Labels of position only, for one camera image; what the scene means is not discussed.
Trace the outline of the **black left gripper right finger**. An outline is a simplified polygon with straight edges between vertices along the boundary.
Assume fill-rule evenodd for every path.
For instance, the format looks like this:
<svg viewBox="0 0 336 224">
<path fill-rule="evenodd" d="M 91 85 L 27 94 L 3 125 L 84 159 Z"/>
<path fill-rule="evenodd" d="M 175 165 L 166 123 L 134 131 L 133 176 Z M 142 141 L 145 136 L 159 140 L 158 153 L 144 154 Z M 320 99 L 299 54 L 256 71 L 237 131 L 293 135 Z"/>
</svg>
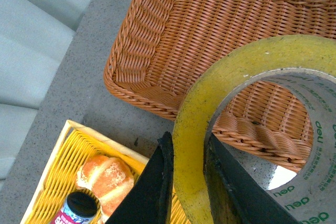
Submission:
<svg viewBox="0 0 336 224">
<path fill-rule="evenodd" d="M 204 143 L 204 177 L 214 223 L 298 223 L 211 134 Z"/>
</svg>

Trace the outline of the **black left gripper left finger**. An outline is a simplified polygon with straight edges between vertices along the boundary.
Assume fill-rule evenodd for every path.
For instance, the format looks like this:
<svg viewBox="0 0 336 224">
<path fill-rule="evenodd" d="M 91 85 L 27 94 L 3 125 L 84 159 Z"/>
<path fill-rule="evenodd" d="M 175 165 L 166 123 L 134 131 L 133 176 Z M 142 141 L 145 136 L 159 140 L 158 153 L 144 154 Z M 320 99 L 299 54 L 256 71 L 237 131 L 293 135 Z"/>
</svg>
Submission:
<svg viewBox="0 0 336 224">
<path fill-rule="evenodd" d="M 138 181 L 107 223 L 170 223 L 173 172 L 172 135 L 165 132 Z"/>
</svg>

